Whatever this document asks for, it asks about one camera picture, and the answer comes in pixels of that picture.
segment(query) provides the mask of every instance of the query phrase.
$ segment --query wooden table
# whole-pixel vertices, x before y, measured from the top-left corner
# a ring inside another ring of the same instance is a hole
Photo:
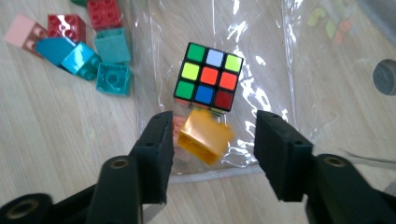
[[[173,15],[186,13],[183,10],[187,5],[181,2],[184,1],[150,2],[150,16],[153,21],[163,24],[161,38],[165,45],[157,48],[157,51],[142,54],[144,57],[134,65],[137,71],[150,66],[152,58],[146,57],[152,57],[153,53],[158,53],[154,59],[164,60],[164,64],[170,66],[172,63],[166,61],[167,57],[179,56],[184,52],[188,35],[170,39],[175,36],[166,30],[183,31],[178,30],[180,27],[173,27],[174,23],[170,22],[176,20]],[[123,10],[128,11],[129,4],[129,1],[122,2]],[[240,4],[241,7],[252,7],[251,10],[256,6],[252,3]],[[162,10],[169,5],[177,7],[169,13],[163,13]],[[213,6],[221,6],[198,5],[201,6],[198,8],[207,11],[201,13],[197,9],[192,13],[204,16],[210,15]],[[322,5],[319,1],[305,1],[302,7],[295,6],[294,19],[303,15],[301,22],[307,22],[311,11]],[[396,138],[392,136],[396,131],[396,98],[379,93],[370,81],[374,67],[380,60],[396,59],[394,46],[359,11],[359,23],[354,28],[354,35],[346,32],[344,45],[338,48],[331,48],[334,43],[324,28],[329,19],[320,21],[316,28],[294,21],[290,28],[298,32],[296,35],[301,38],[292,48],[294,66],[288,68],[281,2],[267,1],[258,3],[257,7],[265,8],[265,17],[272,21],[258,21],[262,23],[262,29],[254,29],[250,33],[253,43],[251,57],[269,57],[264,59],[267,66],[251,67],[250,71],[254,74],[272,72],[272,76],[282,78],[288,78],[289,71],[294,74],[294,104],[289,104],[291,100],[288,97],[293,93],[289,83],[270,79],[265,91],[269,99],[278,99],[281,102],[279,104],[289,110],[290,122],[318,146],[316,153],[345,155],[345,151],[348,151],[361,157],[395,161]],[[85,8],[66,0],[0,1],[0,11],[0,36],[4,36],[18,13],[44,26],[49,13],[77,13],[89,24]],[[224,20],[228,16],[232,15],[221,15]],[[133,15],[125,13],[124,20],[126,27],[134,27],[131,24]],[[211,24],[197,22],[194,26],[204,29],[205,26],[211,27]],[[149,28],[144,30],[147,28],[135,27],[143,29],[137,34],[149,31]],[[158,37],[158,31],[153,29],[152,35]],[[94,36],[94,30],[88,28],[87,39],[91,46]],[[213,43],[205,34],[196,38],[202,38],[203,44]],[[176,48],[177,44],[172,41],[178,40],[181,44]],[[265,45],[265,52],[254,51],[255,43]],[[45,60],[4,41],[0,42],[0,51],[0,204],[34,192],[46,192],[55,202],[59,202],[95,183],[103,162],[127,154],[134,145],[144,128],[144,122],[136,120],[137,116],[145,111],[151,114],[161,111],[156,99],[149,98],[150,94],[142,94],[144,90],[155,91],[158,87],[172,90],[172,82],[177,75],[173,74],[171,78],[162,79],[164,83],[158,83],[159,79],[151,82],[137,73],[134,86],[144,83],[146,88],[138,89],[130,97],[115,97],[96,91],[94,82],[70,76]],[[315,59],[332,61],[325,63]],[[154,71],[160,74],[162,70],[156,67]],[[288,92],[282,94],[288,97],[277,97],[279,91]],[[170,99],[169,96],[162,98],[166,105],[170,104]],[[145,103],[136,105],[136,101]],[[285,108],[272,108],[277,113],[281,109]],[[355,160],[376,189],[384,189],[396,178],[394,165],[389,162],[349,158]],[[167,195],[168,204],[150,223],[307,222],[304,205],[280,203],[264,173],[171,184]]]

